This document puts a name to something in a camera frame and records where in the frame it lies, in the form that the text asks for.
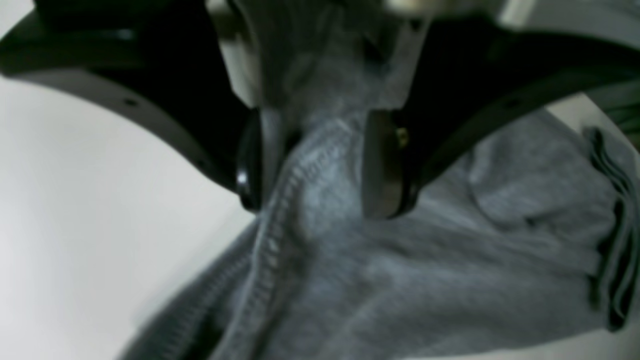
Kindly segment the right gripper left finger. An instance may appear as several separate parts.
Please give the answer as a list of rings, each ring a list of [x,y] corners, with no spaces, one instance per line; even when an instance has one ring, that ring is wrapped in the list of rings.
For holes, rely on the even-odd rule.
[[[36,0],[0,57],[3,76],[125,117],[261,207],[259,111],[233,91],[205,0]]]

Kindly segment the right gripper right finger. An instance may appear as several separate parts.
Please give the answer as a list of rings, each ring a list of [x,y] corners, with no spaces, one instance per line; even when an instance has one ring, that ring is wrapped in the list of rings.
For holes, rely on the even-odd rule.
[[[406,102],[365,121],[362,213],[411,212],[423,187],[495,130],[553,101],[639,78],[639,51],[605,39],[437,20]]]

